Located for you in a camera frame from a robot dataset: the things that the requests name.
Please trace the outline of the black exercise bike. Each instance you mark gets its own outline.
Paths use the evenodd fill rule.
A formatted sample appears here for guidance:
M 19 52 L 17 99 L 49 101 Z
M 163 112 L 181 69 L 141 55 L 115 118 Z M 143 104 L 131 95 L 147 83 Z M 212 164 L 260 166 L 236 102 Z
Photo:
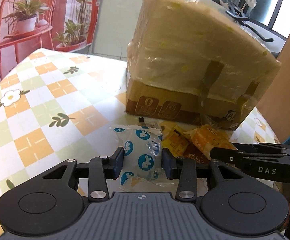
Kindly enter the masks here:
M 241 8 L 231 1 L 224 2 L 219 0 L 219 3 L 226 9 L 225 13 L 231 17 L 235 23 L 240 25 L 247 32 L 250 32 L 253 37 L 263 43 L 276 59 L 279 57 L 286 38 L 270 29 L 269 26 L 257 22 L 244 13 L 246 6 L 253 10 L 257 5 L 257 0 L 244 0 L 244 4 Z

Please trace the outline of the cardboard box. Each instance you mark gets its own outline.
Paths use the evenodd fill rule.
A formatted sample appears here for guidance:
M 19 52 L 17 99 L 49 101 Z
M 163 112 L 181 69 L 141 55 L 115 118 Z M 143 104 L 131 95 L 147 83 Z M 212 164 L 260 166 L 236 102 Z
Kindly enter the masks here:
M 128 114 L 228 130 L 280 69 L 258 39 L 197 0 L 143 0 L 127 59 Z

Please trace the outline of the checkered floral tablecloth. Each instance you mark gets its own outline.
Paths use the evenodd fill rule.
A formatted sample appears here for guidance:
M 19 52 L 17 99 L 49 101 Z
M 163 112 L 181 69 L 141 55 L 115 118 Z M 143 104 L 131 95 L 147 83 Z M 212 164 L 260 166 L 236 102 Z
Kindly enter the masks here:
M 0 82 L 0 196 L 66 159 L 111 155 L 111 127 L 138 122 L 126 77 L 125 61 L 46 49 L 18 64 Z

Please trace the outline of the white blue rabbit candy pack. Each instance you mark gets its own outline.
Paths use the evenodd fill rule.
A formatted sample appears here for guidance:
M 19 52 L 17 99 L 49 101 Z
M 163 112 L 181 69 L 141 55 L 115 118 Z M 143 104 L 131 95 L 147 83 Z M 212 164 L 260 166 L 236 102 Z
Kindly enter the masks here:
M 161 129 L 140 125 L 112 125 L 110 129 L 124 149 L 120 189 L 140 192 L 167 188 L 166 176 L 161 168 Z

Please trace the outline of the clear barcode wrapper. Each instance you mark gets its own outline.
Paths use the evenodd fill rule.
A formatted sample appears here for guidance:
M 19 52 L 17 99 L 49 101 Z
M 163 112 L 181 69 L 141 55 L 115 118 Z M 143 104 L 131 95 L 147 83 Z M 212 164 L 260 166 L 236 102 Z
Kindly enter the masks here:
M 160 124 L 156 120 L 149 120 L 144 117 L 138 118 L 138 124 L 142 126 L 143 128 L 155 128 L 155 129 L 161 129 Z

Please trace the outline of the yellow snack packet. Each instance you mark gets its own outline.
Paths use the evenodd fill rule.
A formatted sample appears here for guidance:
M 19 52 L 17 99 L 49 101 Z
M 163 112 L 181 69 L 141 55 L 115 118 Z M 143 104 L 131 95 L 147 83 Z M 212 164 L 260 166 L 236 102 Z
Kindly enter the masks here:
M 190 141 L 184 136 L 185 130 L 176 122 L 163 121 L 160 123 L 163 133 L 162 148 L 167 148 L 174 157 L 184 157 Z

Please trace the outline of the printed room backdrop poster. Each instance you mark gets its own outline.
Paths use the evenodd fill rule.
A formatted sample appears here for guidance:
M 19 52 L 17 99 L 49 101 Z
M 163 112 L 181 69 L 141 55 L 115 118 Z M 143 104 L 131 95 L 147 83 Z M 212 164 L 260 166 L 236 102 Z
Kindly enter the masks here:
M 0 0 L 0 81 L 38 48 L 69 52 L 93 42 L 101 0 Z

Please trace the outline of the orange snack packet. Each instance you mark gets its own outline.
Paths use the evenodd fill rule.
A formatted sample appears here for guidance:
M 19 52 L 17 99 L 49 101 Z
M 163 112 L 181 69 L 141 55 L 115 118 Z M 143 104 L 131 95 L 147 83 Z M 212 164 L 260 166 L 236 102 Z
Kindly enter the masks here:
M 210 125 L 203 125 L 184 133 L 189 140 L 184 157 L 194 159 L 198 164 L 208 164 L 211 160 L 210 150 L 214 147 L 237 150 L 220 132 Z

